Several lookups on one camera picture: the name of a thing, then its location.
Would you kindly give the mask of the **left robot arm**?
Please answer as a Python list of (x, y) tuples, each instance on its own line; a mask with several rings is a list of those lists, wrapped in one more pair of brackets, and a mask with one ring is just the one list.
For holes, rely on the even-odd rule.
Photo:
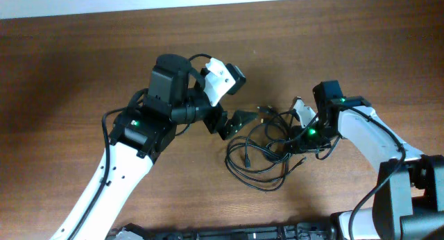
[(236, 94), (246, 77), (236, 65), (206, 55), (197, 71), (192, 60), (176, 54), (157, 57), (147, 88), (113, 110), (112, 129), (106, 112), (101, 119), (105, 149), (92, 179), (53, 239), (105, 239), (135, 187), (149, 173), (161, 152), (181, 133), (202, 121), (209, 133), (233, 138), (255, 120), (255, 112), (237, 110), (231, 118), (221, 98)]

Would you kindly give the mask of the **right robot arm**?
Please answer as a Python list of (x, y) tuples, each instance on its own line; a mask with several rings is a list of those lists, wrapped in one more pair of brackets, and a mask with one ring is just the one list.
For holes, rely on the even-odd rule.
[(287, 143), (292, 153), (332, 153), (347, 139), (376, 170), (377, 183), (350, 211), (328, 221), (299, 223), (299, 239), (442, 239), (443, 156), (426, 155), (393, 132), (362, 96), (343, 95), (339, 82), (312, 90), (316, 110), (297, 97), (299, 121)]

